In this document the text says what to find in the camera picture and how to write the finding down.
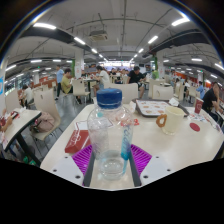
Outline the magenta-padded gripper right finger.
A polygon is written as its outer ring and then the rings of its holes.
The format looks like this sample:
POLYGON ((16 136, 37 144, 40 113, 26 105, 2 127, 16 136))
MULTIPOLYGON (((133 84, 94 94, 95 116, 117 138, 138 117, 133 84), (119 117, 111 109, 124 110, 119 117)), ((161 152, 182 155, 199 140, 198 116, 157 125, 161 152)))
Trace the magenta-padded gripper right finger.
POLYGON ((131 145, 130 167, 135 187, 147 185, 173 173, 161 157, 152 156, 134 144, 131 145))

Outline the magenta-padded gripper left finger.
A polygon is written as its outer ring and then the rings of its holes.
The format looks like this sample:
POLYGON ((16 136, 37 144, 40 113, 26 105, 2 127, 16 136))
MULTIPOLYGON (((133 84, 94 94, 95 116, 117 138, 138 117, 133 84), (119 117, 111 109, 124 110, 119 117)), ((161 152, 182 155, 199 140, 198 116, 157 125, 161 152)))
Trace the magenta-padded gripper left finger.
POLYGON ((89 187, 94 160, 92 146, 88 145, 72 156, 62 157, 50 172, 79 186, 89 187))

